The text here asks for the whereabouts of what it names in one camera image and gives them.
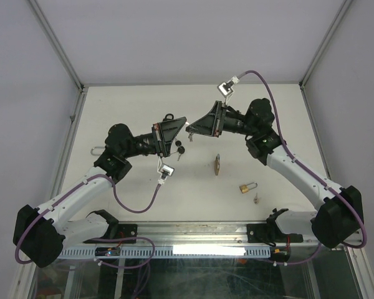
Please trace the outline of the black padlock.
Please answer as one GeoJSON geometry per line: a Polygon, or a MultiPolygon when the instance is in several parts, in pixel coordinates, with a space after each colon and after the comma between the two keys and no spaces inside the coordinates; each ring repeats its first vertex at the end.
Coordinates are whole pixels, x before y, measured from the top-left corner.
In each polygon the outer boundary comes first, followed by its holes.
{"type": "Polygon", "coordinates": [[[174,120],[174,119],[175,119],[174,114],[172,114],[172,113],[167,113],[167,114],[165,115],[163,121],[172,121],[172,120],[174,120]]]}

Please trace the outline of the black headed key pair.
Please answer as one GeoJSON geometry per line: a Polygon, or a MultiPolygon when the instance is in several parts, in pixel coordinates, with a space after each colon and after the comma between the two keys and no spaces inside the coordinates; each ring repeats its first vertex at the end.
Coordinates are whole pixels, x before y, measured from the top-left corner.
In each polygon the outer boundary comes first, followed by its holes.
{"type": "Polygon", "coordinates": [[[177,161],[185,154],[185,147],[180,140],[175,141],[175,149],[171,152],[171,155],[177,155],[177,161]]]}

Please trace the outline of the medium brass padlock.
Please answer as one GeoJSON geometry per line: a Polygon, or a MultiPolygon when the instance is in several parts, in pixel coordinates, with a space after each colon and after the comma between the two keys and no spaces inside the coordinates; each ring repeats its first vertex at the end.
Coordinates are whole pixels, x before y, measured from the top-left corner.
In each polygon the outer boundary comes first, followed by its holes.
{"type": "Polygon", "coordinates": [[[214,159],[214,175],[218,176],[221,169],[221,155],[218,153],[214,159]]]}

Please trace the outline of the large brass padlock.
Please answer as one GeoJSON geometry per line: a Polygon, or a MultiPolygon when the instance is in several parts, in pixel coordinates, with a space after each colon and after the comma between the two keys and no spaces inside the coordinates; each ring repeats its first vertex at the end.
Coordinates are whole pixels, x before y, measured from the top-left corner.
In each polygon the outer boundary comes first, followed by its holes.
{"type": "Polygon", "coordinates": [[[90,154],[92,156],[100,156],[105,150],[104,146],[94,146],[90,149],[90,154]]]}

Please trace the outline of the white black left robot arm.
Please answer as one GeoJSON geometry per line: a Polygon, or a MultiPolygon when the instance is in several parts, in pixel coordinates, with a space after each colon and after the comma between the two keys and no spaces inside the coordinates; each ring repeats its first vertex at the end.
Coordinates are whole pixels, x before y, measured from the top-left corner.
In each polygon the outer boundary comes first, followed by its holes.
{"type": "Polygon", "coordinates": [[[170,156],[172,144],[185,124],[186,117],[167,114],[163,121],[153,124],[149,133],[138,136],[133,136],[126,124],[113,125],[102,154],[74,185],[37,207],[25,205],[19,210],[13,235],[16,262],[44,268],[73,245],[90,240],[114,242],[118,220],[107,211],[93,211],[78,221],[73,221],[73,216],[99,194],[115,191],[132,168],[128,159],[136,156],[158,157],[160,177],[153,193],[156,197],[174,173],[163,158],[170,156]]]}

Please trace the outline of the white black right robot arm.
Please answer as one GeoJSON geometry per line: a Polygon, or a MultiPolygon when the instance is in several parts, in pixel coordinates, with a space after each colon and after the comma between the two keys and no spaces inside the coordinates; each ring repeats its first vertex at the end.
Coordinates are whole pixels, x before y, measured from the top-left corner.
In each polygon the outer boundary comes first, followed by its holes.
{"type": "Polygon", "coordinates": [[[225,131],[245,137],[249,154],[293,184],[314,207],[312,212],[274,209],[267,218],[262,242],[276,243],[287,235],[306,235],[332,249],[364,225],[362,197],[353,187],[323,178],[286,148],[273,127],[275,116],[266,98],[253,100],[242,114],[221,101],[186,127],[190,135],[220,137],[225,131]]]}

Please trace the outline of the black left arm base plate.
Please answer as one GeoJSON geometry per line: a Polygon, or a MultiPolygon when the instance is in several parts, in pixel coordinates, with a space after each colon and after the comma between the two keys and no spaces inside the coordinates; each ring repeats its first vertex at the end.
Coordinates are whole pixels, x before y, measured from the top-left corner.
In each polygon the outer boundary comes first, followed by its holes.
{"type": "Polygon", "coordinates": [[[119,223],[117,225],[110,225],[108,231],[102,237],[93,238],[84,241],[85,244],[103,244],[121,242],[122,244],[135,244],[137,240],[135,237],[138,235],[138,225],[135,223],[119,223]]]}

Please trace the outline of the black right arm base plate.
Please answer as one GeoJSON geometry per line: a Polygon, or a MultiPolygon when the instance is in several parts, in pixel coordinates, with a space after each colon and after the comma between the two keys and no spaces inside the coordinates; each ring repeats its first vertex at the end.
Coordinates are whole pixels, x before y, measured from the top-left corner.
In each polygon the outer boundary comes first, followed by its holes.
{"type": "Polygon", "coordinates": [[[275,224],[257,223],[246,225],[247,241],[275,246],[278,243],[299,244],[304,241],[301,234],[284,234],[275,224]]]}

